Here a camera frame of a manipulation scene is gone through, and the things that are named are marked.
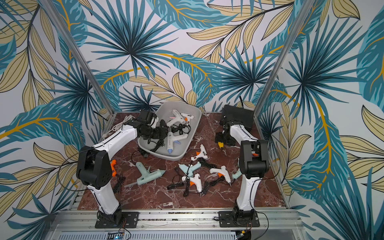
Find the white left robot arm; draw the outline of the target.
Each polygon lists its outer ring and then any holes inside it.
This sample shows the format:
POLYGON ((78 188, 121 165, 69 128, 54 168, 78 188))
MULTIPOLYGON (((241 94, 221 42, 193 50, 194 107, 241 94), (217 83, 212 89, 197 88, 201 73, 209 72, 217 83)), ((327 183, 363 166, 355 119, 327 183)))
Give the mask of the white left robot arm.
POLYGON ((99 211, 111 216, 120 206, 111 186, 114 167, 113 156, 129 142, 142 137, 145 140, 163 140, 169 127, 164 120, 150 111, 142 110, 138 117, 128 116, 114 126, 114 133, 92 147, 84 146, 79 152, 76 177, 94 195, 99 211))

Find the small white orange glue gun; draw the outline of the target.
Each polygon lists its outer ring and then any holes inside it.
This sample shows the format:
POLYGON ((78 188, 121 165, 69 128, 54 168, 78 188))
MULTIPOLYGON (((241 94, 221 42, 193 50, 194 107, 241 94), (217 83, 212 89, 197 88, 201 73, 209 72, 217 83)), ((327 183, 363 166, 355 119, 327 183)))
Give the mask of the small white orange glue gun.
POLYGON ((181 113, 181 115, 183 116, 183 118, 185 119, 185 121, 187 123, 190 123, 192 119, 194 119, 194 116, 193 115, 190 115, 190 114, 186 114, 186 113, 181 113))

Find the white blue-tip glue gun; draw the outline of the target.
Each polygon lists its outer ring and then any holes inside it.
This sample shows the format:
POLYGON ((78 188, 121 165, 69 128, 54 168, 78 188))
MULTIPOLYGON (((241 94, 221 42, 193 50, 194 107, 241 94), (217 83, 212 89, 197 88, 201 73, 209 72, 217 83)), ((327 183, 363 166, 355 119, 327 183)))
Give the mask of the white blue-tip glue gun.
POLYGON ((177 152, 186 149, 185 140, 188 138, 188 134, 182 134, 175 136, 172 132, 168 133, 167 136, 167 152, 172 154, 175 149, 175 144, 178 144, 177 152))

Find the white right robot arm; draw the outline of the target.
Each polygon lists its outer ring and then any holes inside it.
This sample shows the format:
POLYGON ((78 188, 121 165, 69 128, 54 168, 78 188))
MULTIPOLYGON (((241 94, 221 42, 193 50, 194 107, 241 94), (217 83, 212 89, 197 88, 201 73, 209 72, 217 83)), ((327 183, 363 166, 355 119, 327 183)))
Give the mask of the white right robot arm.
POLYGON ((259 140, 244 125, 234 121, 223 125, 223 131, 216 134, 215 141, 229 146, 240 145, 238 165, 242 184, 236 210, 253 211, 258 186, 270 168, 267 141, 259 140))

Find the black glue gun orange trigger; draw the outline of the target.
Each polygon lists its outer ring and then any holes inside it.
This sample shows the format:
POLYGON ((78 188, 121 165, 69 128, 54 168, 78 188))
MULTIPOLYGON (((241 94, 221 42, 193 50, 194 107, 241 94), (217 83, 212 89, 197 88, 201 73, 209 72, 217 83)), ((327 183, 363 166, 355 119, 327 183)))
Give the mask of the black glue gun orange trigger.
POLYGON ((164 120, 160 121, 160 125, 154 129, 154 139, 163 140, 168 136, 169 127, 164 120))

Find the white glue gun long nozzle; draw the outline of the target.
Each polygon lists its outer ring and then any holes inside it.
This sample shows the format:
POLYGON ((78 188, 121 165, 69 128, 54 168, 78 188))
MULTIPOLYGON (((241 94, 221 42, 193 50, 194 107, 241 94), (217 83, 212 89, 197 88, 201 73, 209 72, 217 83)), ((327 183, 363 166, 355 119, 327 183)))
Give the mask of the white glue gun long nozzle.
POLYGON ((221 166, 219 169, 218 168, 211 168, 210 169, 211 174, 218 174, 219 177, 224 177, 225 181, 231 186, 232 185, 232 180, 230 177, 229 172, 227 171, 226 166, 221 166))

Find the white glue gun red switch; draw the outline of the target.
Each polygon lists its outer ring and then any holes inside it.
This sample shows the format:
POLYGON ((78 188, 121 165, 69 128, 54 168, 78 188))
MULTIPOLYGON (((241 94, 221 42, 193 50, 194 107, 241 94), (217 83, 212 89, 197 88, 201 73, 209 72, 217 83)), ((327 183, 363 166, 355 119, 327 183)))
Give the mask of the white glue gun red switch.
POLYGON ((207 151, 206 151, 206 148, 203 144, 200 145, 200 151, 199 152, 196 152, 196 156, 194 157, 191 157, 191 160, 192 161, 196 161, 198 159, 204 159, 204 160, 207 160, 209 157, 208 157, 208 154, 207 154, 207 151))

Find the large mint green glue gun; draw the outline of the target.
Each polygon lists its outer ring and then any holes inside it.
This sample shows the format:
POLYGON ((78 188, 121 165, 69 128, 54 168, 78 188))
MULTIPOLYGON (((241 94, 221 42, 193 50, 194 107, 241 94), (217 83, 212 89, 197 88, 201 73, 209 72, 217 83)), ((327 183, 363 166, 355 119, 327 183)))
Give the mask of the large mint green glue gun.
POLYGON ((146 167, 141 162, 137 162, 136 167, 140 171, 141 177, 139 177, 136 182, 125 185, 125 188, 133 187, 134 185, 141 186, 141 185, 147 184, 151 181, 161 178, 166 172, 166 170, 160 170, 160 169, 157 169, 151 172, 150 171, 151 167, 148 167, 146 169, 146 167))

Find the large white pink glue gun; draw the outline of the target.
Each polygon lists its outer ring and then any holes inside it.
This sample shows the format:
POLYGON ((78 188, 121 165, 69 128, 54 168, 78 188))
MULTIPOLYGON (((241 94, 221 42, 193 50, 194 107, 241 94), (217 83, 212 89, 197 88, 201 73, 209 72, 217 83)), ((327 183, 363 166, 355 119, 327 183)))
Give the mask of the large white pink glue gun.
POLYGON ((187 122, 186 118, 184 118, 178 110, 173 109, 172 113, 174 116, 171 117, 171 120, 167 123, 168 127, 171 127, 171 126, 175 125, 176 123, 184 125, 187 122))

